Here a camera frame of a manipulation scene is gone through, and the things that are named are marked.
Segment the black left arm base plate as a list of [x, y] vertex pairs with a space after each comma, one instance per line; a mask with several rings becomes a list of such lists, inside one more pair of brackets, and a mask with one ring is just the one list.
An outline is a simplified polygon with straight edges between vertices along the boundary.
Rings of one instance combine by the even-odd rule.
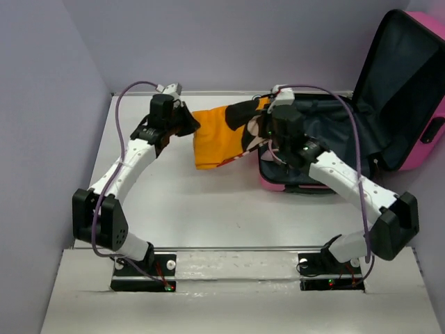
[[159, 252], [154, 254], [151, 267], [136, 262], [132, 266], [124, 259], [114, 260], [110, 288], [114, 292], [176, 292], [177, 254]]

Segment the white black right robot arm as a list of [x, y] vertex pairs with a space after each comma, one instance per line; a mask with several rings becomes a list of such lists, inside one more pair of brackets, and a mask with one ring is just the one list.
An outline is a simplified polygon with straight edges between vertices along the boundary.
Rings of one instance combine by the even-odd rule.
[[273, 108], [266, 131], [290, 167], [331, 188], [362, 213], [362, 230], [339, 234], [322, 248], [320, 264], [326, 272], [335, 273], [360, 257], [391, 261], [419, 233], [416, 197], [379, 186], [308, 136], [294, 106]]

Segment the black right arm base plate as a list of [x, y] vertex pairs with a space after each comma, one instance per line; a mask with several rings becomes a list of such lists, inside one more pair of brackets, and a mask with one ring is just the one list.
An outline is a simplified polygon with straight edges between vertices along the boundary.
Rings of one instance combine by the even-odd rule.
[[304, 292], [365, 290], [357, 259], [346, 263], [324, 264], [320, 253], [299, 253], [296, 271], [300, 274], [300, 289]]

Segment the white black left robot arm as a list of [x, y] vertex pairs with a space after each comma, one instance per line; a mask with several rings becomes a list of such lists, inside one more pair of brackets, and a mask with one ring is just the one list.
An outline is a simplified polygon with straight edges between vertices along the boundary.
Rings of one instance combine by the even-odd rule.
[[72, 196], [75, 239], [124, 257], [140, 275], [154, 266], [153, 245], [130, 233], [122, 203], [142, 172], [169, 144], [171, 136], [187, 136], [200, 127], [178, 93], [153, 95], [149, 113], [130, 136], [105, 175]]

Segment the pink blue cat-ear headphones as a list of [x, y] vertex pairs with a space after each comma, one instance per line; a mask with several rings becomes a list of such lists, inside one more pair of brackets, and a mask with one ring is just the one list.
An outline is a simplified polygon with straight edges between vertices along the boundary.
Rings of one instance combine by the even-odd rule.
[[277, 156], [279, 150], [273, 147], [273, 142], [269, 140], [267, 150], [261, 154], [260, 160], [266, 162], [274, 162], [278, 165], [286, 165], [286, 161]]

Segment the orange cartoon mouse cloth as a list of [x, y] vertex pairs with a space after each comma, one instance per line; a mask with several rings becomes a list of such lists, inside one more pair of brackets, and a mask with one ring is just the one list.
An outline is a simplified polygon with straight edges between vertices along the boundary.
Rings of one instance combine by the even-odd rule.
[[268, 140], [268, 97], [192, 112], [200, 128], [194, 133], [195, 167], [209, 170], [238, 159]]

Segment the pink suitcase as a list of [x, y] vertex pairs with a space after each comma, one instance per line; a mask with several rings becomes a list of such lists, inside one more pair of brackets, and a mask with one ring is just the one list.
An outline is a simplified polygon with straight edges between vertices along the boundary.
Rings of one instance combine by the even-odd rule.
[[444, 133], [444, 24], [389, 11], [350, 97], [296, 93], [294, 104], [305, 131], [368, 178], [420, 166]]

